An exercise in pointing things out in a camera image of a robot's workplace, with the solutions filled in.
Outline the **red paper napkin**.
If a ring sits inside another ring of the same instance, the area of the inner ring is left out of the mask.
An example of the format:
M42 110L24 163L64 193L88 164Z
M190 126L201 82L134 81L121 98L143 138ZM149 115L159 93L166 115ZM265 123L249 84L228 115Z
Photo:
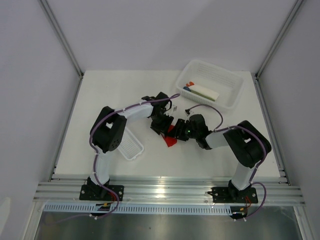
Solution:
M168 148L174 146L178 142L177 139L175 139L174 137L170 137L167 134L161 133L160 135L163 138L163 140L165 141Z

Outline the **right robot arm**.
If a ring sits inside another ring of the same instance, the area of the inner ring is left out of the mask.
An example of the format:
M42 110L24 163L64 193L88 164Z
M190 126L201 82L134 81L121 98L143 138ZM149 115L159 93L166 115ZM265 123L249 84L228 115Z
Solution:
M178 119L165 135L185 142L194 139L205 150L230 147L238 160L227 187L227 195L234 202L249 195L257 169L272 150L270 142L248 120L223 129L210 130L204 117L195 114L188 120Z

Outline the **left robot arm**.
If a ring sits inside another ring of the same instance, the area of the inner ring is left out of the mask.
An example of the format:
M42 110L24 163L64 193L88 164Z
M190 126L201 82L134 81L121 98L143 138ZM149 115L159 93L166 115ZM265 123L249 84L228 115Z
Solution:
M172 99L179 96L176 93L169 97L160 92L157 96L142 97L139 102L118 110L109 106L102 108L89 133L89 145L94 149L95 157L87 185L97 200L103 200L108 196L111 152L119 147L126 125L150 118L150 128L158 135L167 135L174 119L167 115L167 111L173 106Z

